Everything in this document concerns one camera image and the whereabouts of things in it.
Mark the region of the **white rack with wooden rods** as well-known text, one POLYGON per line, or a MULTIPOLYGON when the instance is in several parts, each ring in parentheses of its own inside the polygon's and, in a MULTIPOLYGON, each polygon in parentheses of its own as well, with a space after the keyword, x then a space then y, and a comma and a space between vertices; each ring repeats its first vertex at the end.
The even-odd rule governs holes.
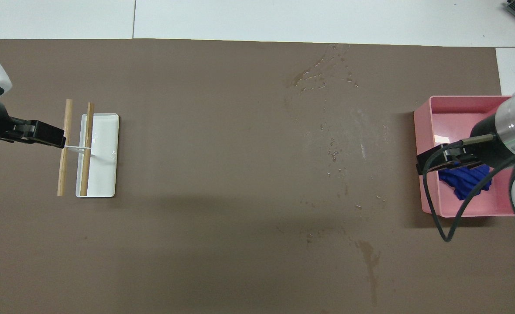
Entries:
POLYGON ((115 196, 118 165, 120 116, 95 113, 94 104, 87 104, 81 117, 79 144, 66 144, 61 150, 57 196, 66 190, 68 153, 78 154, 75 195, 78 198, 112 198, 115 196))

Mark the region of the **brown table mat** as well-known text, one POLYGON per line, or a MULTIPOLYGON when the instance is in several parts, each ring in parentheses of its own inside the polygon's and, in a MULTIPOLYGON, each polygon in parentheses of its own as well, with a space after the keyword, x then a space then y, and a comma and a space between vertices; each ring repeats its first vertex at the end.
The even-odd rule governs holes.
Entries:
POLYGON ((120 116, 114 198, 0 141, 0 314, 515 314, 515 219, 441 240, 413 111, 499 95, 493 48, 0 40, 11 116, 120 116))

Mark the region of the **dark blue towel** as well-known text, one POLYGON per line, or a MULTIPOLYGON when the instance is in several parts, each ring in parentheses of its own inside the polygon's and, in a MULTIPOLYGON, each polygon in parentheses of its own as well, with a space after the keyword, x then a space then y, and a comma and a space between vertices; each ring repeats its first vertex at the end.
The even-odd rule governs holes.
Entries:
POLYGON ((490 167, 483 164, 477 167, 457 167, 438 171, 439 180, 453 189, 454 195, 465 200, 473 188, 490 173, 490 167))

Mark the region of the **pink plastic bin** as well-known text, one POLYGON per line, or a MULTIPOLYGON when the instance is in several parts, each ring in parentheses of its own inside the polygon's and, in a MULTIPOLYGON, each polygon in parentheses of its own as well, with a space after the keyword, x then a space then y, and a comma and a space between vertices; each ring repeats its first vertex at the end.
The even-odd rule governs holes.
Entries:
MULTIPOLYGON (((417 154, 442 144, 467 138, 479 121, 493 115, 507 96, 432 96, 414 111, 417 154)), ((513 216, 508 193, 511 169, 493 177, 488 191, 469 203, 463 217, 513 216)), ((462 201, 436 171, 427 174, 434 209, 440 217, 453 218, 462 201)))

